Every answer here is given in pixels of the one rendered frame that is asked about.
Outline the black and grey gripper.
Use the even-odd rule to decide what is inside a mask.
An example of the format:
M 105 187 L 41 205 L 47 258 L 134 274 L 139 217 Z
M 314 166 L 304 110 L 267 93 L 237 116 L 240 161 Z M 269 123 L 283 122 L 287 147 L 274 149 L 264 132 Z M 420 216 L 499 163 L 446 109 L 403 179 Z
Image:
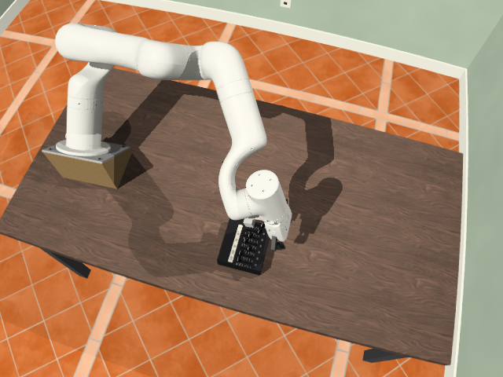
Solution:
M 265 222 L 267 234 L 269 238 L 272 239 L 271 241 L 272 251 L 281 249 L 285 250 L 285 245 L 284 243 L 282 243 L 282 241 L 284 242 L 287 239 L 290 222 L 292 222 L 291 219 L 292 219 L 292 212 L 290 210 L 290 207 L 288 207 L 288 215 L 284 221 L 280 223 L 275 223 L 274 225 L 270 225 L 269 222 Z M 277 242 L 277 240 L 280 240 L 280 242 Z

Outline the black lighting desk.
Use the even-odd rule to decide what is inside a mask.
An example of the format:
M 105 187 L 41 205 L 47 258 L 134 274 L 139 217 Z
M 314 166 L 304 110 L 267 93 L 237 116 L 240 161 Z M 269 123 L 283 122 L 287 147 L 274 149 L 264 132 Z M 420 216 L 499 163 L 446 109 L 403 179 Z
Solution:
M 217 263 L 260 275 L 269 242 L 266 226 L 256 222 L 252 228 L 245 226 L 243 222 L 244 219 L 229 219 Z

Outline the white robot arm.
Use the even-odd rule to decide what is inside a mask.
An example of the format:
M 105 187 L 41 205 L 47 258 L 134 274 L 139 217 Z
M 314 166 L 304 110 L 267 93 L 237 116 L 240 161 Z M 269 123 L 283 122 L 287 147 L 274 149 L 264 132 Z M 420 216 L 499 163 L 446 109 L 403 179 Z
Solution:
M 288 215 L 288 204 L 274 172 L 258 170 L 247 179 L 246 188 L 236 187 L 237 168 L 267 142 L 238 50 L 225 42 L 187 46 L 116 32 L 110 27 L 78 23 L 58 30 L 55 45 L 59 54 L 88 64 L 69 79 L 68 138 L 65 134 L 66 140 L 57 142 L 56 149 L 73 156 L 110 152 L 111 146 L 101 141 L 101 128 L 105 80 L 115 66 L 140 70 L 151 79 L 212 80 L 232 138 L 218 176 L 226 213 L 232 220 L 244 219 L 244 225 L 252 228 L 255 220 L 270 225 L 282 222 Z

